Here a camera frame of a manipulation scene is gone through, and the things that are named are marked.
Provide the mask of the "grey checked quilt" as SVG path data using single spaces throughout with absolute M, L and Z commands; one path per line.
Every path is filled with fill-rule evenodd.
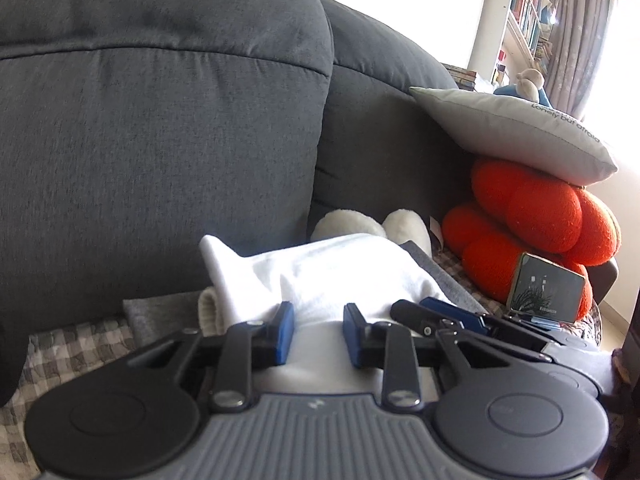
M 488 312 L 501 314 L 504 307 Z M 596 346 L 602 339 L 600 310 L 595 302 L 582 321 L 563 325 Z M 65 326 L 29 336 L 26 361 L 17 389 L 1 408 L 1 479 L 33 479 L 38 467 L 24 437 L 24 419 L 32 402 L 53 387 L 126 356 L 137 347 L 123 316 Z

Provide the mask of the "smartphone on stand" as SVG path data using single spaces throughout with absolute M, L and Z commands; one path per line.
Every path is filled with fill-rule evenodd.
M 582 274 L 523 252 L 506 306 L 511 313 L 551 322 L 574 322 L 586 284 Z

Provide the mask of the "orange flower cushion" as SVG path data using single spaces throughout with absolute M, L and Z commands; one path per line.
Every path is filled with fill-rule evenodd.
M 446 213 L 442 236 L 470 281 L 500 304 L 524 252 L 587 276 L 620 250 L 615 214 L 584 188 L 486 157 L 474 162 L 471 184 L 474 200 Z

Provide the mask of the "grey folded cloth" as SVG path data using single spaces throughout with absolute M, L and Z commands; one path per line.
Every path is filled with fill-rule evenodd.
M 429 257 L 413 242 L 401 245 L 413 260 L 429 274 L 446 296 L 459 307 L 472 312 L 488 312 L 493 304 L 478 292 L 462 270 L 461 263 L 448 249 Z M 198 327 L 198 300 L 202 291 L 122 302 L 127 321 L 138 347 L 157 341 L 176 330 Z

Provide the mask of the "white plush toy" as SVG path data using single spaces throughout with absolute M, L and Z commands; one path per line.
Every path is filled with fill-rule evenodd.
M 415 211 L 409 209 L 391 212 L 382 223 L 356 210 L 337 209 L 328 212 L 317 223 L 310 240 L 318 242 L 352 234 L 382 236 L 398 245 L 413 242 L 424 254 L 432 255 L 432 242 L 426 224 Z

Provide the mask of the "blue plush toy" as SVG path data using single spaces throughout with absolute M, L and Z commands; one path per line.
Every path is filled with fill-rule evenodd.
M 551 108 L 547 93 L 544 91 L 544 76 L 536 68 L 526 68 L 518 73 L 513 84 L 495 88 L 495 96 L 514 96 L 529 102 Z

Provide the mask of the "white garment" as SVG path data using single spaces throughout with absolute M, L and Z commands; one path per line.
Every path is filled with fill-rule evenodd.
M 236 323 L 267 321 L 283 301 L 294 307 L 286 362 L 253 377 L 261 392 L 379 392 L 381 371 L 358 370 L 350 362 L 342 329 L 345 304 L 356 304 L 367 321 L 376 322 L 388 320 L 397 300 L 446 297 L 432 274 L 382 236 L 333 237 L 242 257 L 206 235 L 200 249 L 215 301 L 198 312 L 207 335 Z

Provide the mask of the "grey curtain left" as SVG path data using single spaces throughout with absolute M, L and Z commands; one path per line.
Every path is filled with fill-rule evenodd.
M 546 78 L 551 105 L 582 118 L 617 0 L 559 0 Z

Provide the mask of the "white pillow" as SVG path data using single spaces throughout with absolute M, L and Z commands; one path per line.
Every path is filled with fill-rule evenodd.
M 470 153 L 518 162 L 577 186 L 617 172 L 600 139 L 553 108 L 514 96 L 454 89 L 412 87 L 410 93 Z

